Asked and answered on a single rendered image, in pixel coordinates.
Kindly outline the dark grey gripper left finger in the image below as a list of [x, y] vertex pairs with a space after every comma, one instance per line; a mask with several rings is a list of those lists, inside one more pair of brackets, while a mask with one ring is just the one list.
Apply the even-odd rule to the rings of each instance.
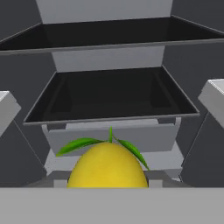
[[28, 187], [35, 188], [66, 188], [70, 171], [53, 171], [41, 180], [31, 183]]

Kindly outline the pale grey fridge door bin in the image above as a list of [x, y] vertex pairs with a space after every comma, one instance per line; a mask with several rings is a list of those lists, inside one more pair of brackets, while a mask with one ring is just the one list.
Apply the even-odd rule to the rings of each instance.
[[224, 129], [224, 79], [208, 80], [199, 100]]
[[21, 110], [16, 98], [10, 91], [0, 91], [0, 136]]

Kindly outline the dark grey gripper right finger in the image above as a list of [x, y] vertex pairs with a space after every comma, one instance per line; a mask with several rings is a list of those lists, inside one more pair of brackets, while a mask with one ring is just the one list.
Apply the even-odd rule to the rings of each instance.
[[164, 171], [145, 171], [149, 188], [189, 188], [189, 185], [171, 179]]

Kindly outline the grey fridge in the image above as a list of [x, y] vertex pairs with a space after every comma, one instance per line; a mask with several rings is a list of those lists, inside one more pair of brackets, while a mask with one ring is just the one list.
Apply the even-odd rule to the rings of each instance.
[[[224, 32], [224, 0], [174, 0], [174, 15]], [[0, 0], [0, 40], [40, 21], [36, 0]], [[0, 89], [10, 90], [22, 109], [0, 136], [0, 187], [21, 187], [46, 175], [50, 150], [40, 127], [22, 124], [53, 73], [69, 67], [81, 71], [143, 65], [147, 48], [94, 50], [67, 54], [0, 56]], [[200, 110], [199, 118], [186, 118], [178, 133], [185, 157], [181, 178], [192, 186], [224, 186], [221, 146], [224, 129], [200, 103], [198, 94], [208, 78], [224, 78], [224, 44], [169, 46], [164, 65]]]

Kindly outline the grey fridge drawer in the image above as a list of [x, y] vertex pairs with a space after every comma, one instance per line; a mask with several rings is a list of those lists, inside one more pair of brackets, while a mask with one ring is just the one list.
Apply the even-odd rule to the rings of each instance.
[[102, 122], [74, 122], [42, 125], [42, 130], [57, 153], [69, 142], [83, 137], [109, 138], [109, 128], [117, 139], [134, 144], [141, 152], [170, 151], [179, 132], [181, 118], [137, 119]]

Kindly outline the black glass fridge shelf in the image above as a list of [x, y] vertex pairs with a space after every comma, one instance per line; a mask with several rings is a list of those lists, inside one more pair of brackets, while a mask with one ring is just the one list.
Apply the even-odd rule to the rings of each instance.
[[165, 67], [55, 73], [25, 125], [198, 116]]
[[39, 24], [0, 43], [0, 55], [224, 42], [224, 33], [177, 17]]

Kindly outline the yellow lemon with green leaves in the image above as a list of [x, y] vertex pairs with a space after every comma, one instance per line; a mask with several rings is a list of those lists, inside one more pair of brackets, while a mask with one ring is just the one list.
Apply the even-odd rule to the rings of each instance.
[[68, 188], [148, 188], [142, 165], [149, 170], [144, 157], [132, 143], [115, 137], [112, 128], [108, 140], [83, 137], [63, 146], [57, 157], [91, 145], [76, 162]]

